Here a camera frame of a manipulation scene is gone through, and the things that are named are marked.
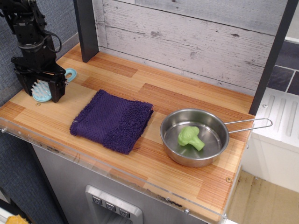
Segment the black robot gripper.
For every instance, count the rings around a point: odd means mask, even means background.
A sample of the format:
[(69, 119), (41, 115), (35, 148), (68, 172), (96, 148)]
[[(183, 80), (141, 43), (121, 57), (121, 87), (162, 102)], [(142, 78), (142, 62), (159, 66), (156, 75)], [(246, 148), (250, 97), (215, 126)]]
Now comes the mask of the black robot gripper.
[(52, 101), (57, 103), (65, 94), (65, 69), (56, 63), (53, 44), (22, 45), (22, 56), (12, 57), (14, 71), (25, 92), (32, 96), (32, 87), (37, 80), (49, 84)]

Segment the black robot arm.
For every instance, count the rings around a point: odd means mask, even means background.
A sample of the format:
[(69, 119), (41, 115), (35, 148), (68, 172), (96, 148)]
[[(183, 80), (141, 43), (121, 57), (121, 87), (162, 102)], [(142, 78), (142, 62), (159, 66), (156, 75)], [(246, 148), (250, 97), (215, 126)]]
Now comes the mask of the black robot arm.
[(2, 0), (0, 15), (16, 35), (21, 57), (11, 58), (16, 76), (25, 92), (35, 100), (58, 102), (65, 94), (66, 71), (56, 63), (52, 38), (45, 29), (45, 16), (34, 0)]

